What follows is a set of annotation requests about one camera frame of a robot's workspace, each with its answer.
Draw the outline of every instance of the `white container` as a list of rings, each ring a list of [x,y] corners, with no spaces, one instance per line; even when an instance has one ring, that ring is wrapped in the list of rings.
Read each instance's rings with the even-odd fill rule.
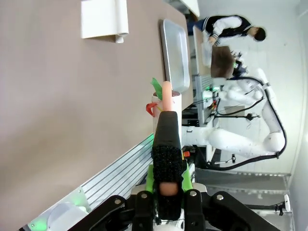
[[[153,108],[153,133],[155,135],[159,115],[163,111],[163,102],[156,96],[156,93],[152,95],[152,102],[157,103],[157,106]],[[178,114],[179,138],[182,144],[182,95],[177,91],[172,91],[172,110]]]

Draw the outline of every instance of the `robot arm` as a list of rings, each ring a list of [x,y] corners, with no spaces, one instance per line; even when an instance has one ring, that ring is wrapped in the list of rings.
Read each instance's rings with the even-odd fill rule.
[[[177,115],[163,111],[154,137],[153,165],[149,166],[146,184],[136,186],[127,200],[118,195],[109,197],[69,231],[123,231],[130,224],[132,231],[177,231],[178,228],[169,225],[155,226],[153,221],[178,220],[181,209],[185,231],[205,231],[206,220],[222,231],[279,231],[228,193],[220,191],[209,196],[204,185],[192,185],[187,161],[178,158],[180,152],[175,152],[179,147]],[[162,183],[176,183],[176,197],[162,194]]]
[[[254,91],[251,97],[247,92]],[[235,101],[248,106],[254,105],[265,94],[267,101],[262,109],[262,117],[269,127],[269,135],[264,141],[257,142],[221,128],[182,127],[182,142],[186,145],[212,145],[221,150],[252,158],[282,152],[286,145],[286,135],[277,115],[276,96],[264,72],[258,69],[257,77],[237,80],[237,86],[227,92],[220,92],[222,100]]]

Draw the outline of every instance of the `metal tray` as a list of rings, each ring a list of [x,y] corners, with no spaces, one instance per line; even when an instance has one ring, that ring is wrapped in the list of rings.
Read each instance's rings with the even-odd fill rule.
[[[186,32],[183,27],[165,19],[160,26],[166,79],[180,93],[189,88],[189,63]]]

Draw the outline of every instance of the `white robot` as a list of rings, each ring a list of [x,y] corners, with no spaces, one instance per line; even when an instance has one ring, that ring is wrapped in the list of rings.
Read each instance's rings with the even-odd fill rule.
[[[262,117],[270,132],[264,141],[262,143],[252,141],[221,128],[182,127],[182,144],[188,146],[210,144],[246,158],[267,155],[279,157],[286,147],[286,133],[277,114],[275,93],[264,72],[258,69],[256,77],[239,77],[236,82],[237,86],[228,91],[221,91],[219,97],[223,101],[236,101],[250,108],[263,98],[266,99]],[[254,92],[254,95],[249,96],[248,92]]]

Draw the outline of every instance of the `white wall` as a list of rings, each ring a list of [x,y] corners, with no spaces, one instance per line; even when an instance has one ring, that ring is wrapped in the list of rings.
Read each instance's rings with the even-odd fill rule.
[[[301,17],[299,18],[301,23],[301,28],[303,30],[304,44],[303,50],[305,51],[306,60],[308,58],[308,0],[305,1],[306,8],[304,7],[303,2],[301,2],[300,7],[301,12],[306,12],[302,14],[298,12]],[[308,65],[306,65],[306,78],[308,78]],[[294,166],[294,172],[292,175],[291,187],[290,187],[290,196],[291,196],[291,206],[294,213],[295,220],[295,230],[307,230],[308,226],[308,184],[307,184],[307,176],[308,176],[308,117],[306,117],[305,125],[304,125],[304,136],[302,139],[299,155],[297,162]]]
[[[254,0],[249,4],[243,0],[234,0],[232,3],[228,0],[199,1],[202,17],[240,14],[252,24],[264,26],[268,34],[267,39],[260,43],[247,37],[234,38],[228,45],[232,50],[246,54],[245,64],[250,70],[261,67],[267,74],[278,98],[279,115],[287,132],[288,145],[279,160],[257,162],[237,170],[291,172],[300,139],[303,95],[306,94],[295,3],[292,0]],[[260,106],[251,111],[260,113]],[[227,130],[254,140],[263,141],[268,134],[268,128],[262,119],[253,121],[249,128],[245,119],[221,119],[221,124]],[[222,158],[228,159],[230,156],[230,153],[223,152]],[[245,159],[237,157],[238,163],[242,160]]]

